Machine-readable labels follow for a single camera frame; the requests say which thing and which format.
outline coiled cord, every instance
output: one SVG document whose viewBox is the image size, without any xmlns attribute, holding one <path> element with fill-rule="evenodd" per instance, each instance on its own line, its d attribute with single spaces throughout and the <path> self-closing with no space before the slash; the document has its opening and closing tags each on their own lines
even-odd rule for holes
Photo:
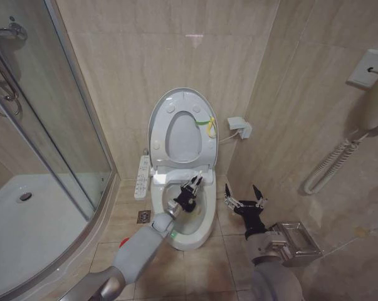
<svg viewBox="0 0 378 301">
<path fill-rule="evenodd" d="M 361 138 L 349 142 L 347 139 L 342 141 L 333 152 L 331 152 L 322 163 L 314 169 L 304 183 L 303 190 L 307 194 L 315 194 L 323 188 L 326 183 L 338 172 L 338 170 L 345 164 L 347 159 L 359 148 L 360 143 L 366 138 L 369 133 L 366 133 Z M 321 179 L 312 187 L 315 180 L 329 167 L 328 171 L 321 177 Z"/>
</svg>

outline wall switch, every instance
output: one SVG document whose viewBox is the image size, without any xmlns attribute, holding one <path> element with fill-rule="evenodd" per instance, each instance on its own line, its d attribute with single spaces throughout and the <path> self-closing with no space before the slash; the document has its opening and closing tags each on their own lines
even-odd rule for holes
<svg viewBox="0 0 378 301">
<path fill-rule="evenodd" d="M 378 50 L 369 49 L 347 81 L 361 88 L 371 88 L 377 80 Z"/>
</svg>

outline toilet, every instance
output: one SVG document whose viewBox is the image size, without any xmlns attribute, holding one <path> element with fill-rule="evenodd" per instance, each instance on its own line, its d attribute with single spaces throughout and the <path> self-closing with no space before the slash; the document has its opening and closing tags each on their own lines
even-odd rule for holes
<svg viewBox="0 0 378 301">
<path fill-rule="evenodd" d="M 214 123 L 209 127 L 213 117 Z M 180 185 L 203 177 L 193 212 L 181 212 L 168 241 L 178 250 L 199 248 L 213 229 L 216 211 L 215 164 L 218 125 L 208 101 L 190 88 L 167 92 L 155 106 L 149 123 L 150 191 L 155 214 L 164 212 Z"/>
</svg>

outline shower drain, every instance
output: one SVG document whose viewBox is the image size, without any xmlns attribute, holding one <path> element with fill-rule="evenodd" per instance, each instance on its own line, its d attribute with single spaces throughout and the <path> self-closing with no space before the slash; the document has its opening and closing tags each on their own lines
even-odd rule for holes
<svg viewBox="0 0 378 301">
<path fill-rule="evenodd" d="M 29 198 L 31 198 L 33 194 L 32 193 L 23 193 L 20 197 L 19 200 L 22 202 L 27 201 Z"/>
<path fill-rule="evenodd" d="M 138 224 L 146 224 L 150 222 L 151 218 L 151 210 L 142 210 L 139 211 L 137 215 L 137 223 Z"/>
</svg>

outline gray robot arm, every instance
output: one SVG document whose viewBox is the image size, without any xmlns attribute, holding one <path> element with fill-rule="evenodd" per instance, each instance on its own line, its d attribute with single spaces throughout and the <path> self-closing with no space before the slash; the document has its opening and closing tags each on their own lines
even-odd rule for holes
<svg viewBox="0 0 378 301">
<path fill-rule="evenodd" d="M 149 226 L 139 229 L 119 248 L 112 266 L 84 276 L 60 301 L 111 301 L 126 285 L 136 282 L 171 233 L 176 216 L 181 210 L 191 212 L 196 206 L 201 179 L 194 177 L 184 183 L 180 195 L 168 202 L 165 213 L 157 214 Z"/>
<path fill-rule="evenodd" d="M 281 264 L 279 251 L 286 244 L 285 237 L 267 231 L 260 219 L 267 200 L 253 185 L 256 201 L 237 201 L 225 185 L 225 203 L 244 219 L 246 248 L 254 271 L 251 291 L 254 301 L 302 301 L 302 287 L 297 277 Z"/>
</svg>

